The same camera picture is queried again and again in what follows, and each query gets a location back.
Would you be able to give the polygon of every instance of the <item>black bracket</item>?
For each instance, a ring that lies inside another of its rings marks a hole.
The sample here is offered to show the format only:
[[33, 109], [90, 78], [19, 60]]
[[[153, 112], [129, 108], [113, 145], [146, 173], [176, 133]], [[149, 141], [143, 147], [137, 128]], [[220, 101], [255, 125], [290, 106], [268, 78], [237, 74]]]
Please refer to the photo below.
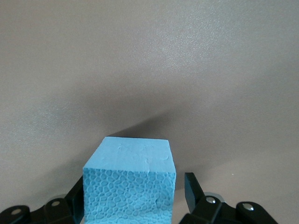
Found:
[[64, 198], [56, 198], [30, 212], [17, 205], [0, 213], [0, 224], [79, 224], [84, 216], [83, 178]]
[[185, 173], [185, 198], [190, 211], [179, 224], [278, 224], [254, 202], [240, 202], [236, 208], [215, 196], [206, 196], [194, 173]]

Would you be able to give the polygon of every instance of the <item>gray surface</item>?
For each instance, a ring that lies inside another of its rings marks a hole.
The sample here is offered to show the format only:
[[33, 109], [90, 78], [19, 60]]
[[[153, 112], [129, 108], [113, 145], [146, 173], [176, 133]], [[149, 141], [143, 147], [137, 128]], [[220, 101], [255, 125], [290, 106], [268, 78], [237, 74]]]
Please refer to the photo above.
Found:
[[1, 1], [0, 210], [67, 192], [104, 136], [298, 220], [299, 2]]

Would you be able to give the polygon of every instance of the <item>foam cube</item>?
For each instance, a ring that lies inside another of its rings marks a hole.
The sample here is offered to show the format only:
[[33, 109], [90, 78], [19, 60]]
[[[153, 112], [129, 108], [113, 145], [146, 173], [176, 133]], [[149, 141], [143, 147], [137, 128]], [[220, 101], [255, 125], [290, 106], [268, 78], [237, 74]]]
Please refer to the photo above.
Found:
[[85, 223], [170, 224], [175, 180], [167, 140], [105, 137], [83, 167]]

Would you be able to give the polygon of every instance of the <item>smooth top face of block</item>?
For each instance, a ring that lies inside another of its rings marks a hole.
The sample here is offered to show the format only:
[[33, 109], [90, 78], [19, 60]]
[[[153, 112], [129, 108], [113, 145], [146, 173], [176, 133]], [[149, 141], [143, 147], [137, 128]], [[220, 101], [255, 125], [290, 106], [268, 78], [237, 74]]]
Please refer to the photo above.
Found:
[[105, 137], [84, 168], [176, 173], [168, 140]]

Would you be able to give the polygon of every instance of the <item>blue block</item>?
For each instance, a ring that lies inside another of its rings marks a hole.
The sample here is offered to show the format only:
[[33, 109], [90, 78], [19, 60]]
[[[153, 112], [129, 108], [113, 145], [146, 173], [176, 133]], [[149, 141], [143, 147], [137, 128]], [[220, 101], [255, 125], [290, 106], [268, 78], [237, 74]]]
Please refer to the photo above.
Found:
[[83, 167], [85, 223], [171, 224], [175, 180], [167, 140], [105, 137]]

